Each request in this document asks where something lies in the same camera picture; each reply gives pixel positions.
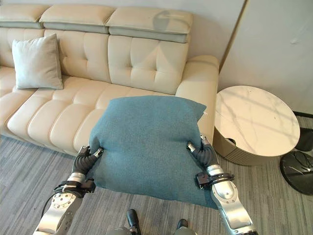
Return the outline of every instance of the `sofa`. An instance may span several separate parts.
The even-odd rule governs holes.
[[[76,155],[111,99],[174,95],[207,106],[213,140],[219,62],[187,59],[192,14],[78,4],[0,6],[0,132]],[[56,34],[64,88],[17,89],[12,41]]]

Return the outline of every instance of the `white wall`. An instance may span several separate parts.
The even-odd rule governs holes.
[[[195,14],[189,57],[210,54],[221,59],[243,0],[2,0],[2,3],[84,3],[185,10]]]
[[[250,85],[313,114],[313,1],[252,0],[220,74],[219,90]]]

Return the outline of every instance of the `side table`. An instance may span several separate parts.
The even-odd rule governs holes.
[[[299,137],[293,111],[272,93],[235,86],[217,94],[213,147],[227,160],[262,164],[290,152]]]

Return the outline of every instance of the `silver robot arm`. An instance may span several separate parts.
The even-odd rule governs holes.
[[[71,175],[54,189],[51,205],[42,216],[33,235],[67,234],[73,217],[83,202],[83,197],[86,193],[95,190],[93,179],[86,181],[86,175],[102,155],[103,149],[99,148],[93,155],[89,153],[89,146],[80,149]]]
[[[253,222],[238,197],[233,175],[224,173],[217,155],[207,138],[201,135],[201,147],[195,148],[191,142],[187,149],[198,160],[206,173],[196,175],[200,188],[209,188],[211,198],[217,205],[224,226],[229,235],[257,235]]]

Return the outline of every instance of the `teal fabric cushion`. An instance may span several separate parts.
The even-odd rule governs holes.
[[[195,184],[202,169],[186,149],[188,141],[201,144],[197,121],[204,110],[173,96],[111,100],[90,135],[92,152],[105,149],[90,177],[114,191],[214,206]]]

